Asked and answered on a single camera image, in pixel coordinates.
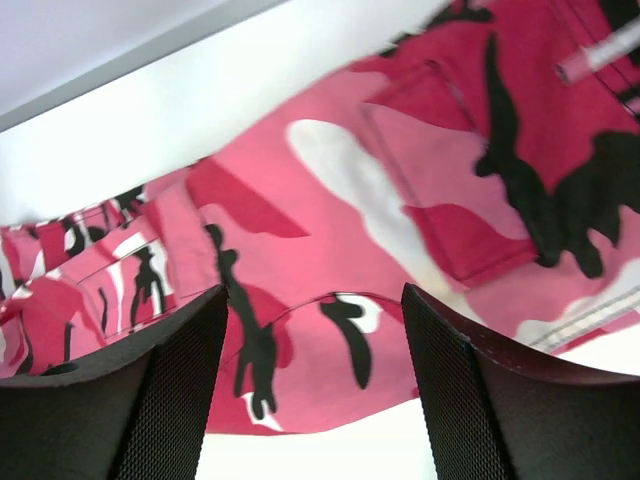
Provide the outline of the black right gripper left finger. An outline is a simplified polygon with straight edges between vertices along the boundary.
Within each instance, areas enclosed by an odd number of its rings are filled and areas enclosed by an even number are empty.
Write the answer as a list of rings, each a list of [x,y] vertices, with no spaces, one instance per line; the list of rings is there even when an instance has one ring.
[[[2,479],[194,478],[227,318],[217,286],[104,349],[2,380]]]

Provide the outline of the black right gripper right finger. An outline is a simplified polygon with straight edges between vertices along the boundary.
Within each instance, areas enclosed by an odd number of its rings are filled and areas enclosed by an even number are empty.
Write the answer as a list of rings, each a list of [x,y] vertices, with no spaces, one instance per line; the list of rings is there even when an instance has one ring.
[[[438,478],[638,478],[638,377],[527,347],[412,284],[401,305]]]

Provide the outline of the pink camouflage trousers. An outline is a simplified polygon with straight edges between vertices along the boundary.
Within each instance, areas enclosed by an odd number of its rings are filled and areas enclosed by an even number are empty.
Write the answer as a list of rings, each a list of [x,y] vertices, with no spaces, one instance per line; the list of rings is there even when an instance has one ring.
[[[1,231],[1,374],[38,375],[215,285],[207,431],[327,431],[418,394],[408,283],[556,354],[639,321],[635,1],[454,1],[220,152]]]

